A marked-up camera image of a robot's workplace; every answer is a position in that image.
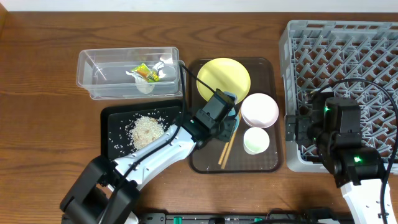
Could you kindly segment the light blue bowl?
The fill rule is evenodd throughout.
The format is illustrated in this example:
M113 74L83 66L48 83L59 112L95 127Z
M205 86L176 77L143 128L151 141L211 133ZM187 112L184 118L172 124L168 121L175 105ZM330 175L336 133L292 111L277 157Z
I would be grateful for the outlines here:
M237 103L237 95L234 93L230 93L228 91L224 91L224 94L229 96L233 101L234 101L234 107L231 109L231 111L228 113L227 117L225 117L224 121L227 119L233 119L235 121L234 129L233 131L236 132L238 126L239 126L239 116L238 116L238 111L236 109L236 103Z

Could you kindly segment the white green cup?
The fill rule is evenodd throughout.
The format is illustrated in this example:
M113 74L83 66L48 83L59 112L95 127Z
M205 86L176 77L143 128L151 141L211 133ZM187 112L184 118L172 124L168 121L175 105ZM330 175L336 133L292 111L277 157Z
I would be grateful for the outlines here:
M243 136L243 148L250 155L265 152L270 145L268 133L261 128L249 128Z

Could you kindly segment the pile of white rice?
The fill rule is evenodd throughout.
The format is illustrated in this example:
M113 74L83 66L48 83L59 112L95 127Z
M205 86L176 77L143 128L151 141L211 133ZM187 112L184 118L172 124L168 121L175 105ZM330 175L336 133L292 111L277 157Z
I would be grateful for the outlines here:
M160 138L165 130L165 119L155 113L127 114L116 119L116 125L108 132L108 142L110 148L123 155L132 154Z

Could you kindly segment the white tissue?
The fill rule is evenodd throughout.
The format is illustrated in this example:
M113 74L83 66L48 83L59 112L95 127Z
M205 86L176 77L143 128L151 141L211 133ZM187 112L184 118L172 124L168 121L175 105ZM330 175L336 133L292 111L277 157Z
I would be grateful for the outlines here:
M165 67L165 63L157 62L153 67L149 67L157 72L158 76L160 77L160 70ZM139 75L135 75L131 72L131 70L125 71L126 75L133 77L134 83L136 84L136 88L143 94L149 94L153 92L155 84L157 82L147 82Z

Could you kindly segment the green orange snack wrapper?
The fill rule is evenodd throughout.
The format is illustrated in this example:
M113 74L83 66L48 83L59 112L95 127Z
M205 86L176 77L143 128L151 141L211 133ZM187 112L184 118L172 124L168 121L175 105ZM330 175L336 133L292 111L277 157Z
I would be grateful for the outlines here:
M158 82L160 80L157 72L153 69L150 69L145 63L142 63L131 69L131 72L135 75L139 75L147 82Z

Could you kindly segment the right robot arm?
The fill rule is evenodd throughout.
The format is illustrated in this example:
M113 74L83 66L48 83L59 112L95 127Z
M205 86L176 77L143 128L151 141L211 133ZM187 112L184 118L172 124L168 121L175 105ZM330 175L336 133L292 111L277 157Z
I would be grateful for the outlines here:
M322 94L306 115L285 117L285 138L316 146L355 223L396 223L387 169L377 150L362 143L360 119L357 101Z

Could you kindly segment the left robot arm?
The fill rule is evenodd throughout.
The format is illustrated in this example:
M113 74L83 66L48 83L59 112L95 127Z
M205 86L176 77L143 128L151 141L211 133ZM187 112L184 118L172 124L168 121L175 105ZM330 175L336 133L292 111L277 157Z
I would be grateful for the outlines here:
M209 140L231 139L236 115L225 110L183 112L169 129L143 149L110 161L94 158L60 203L73 223L137 223L132 210L140 191L168 166L188 157Z

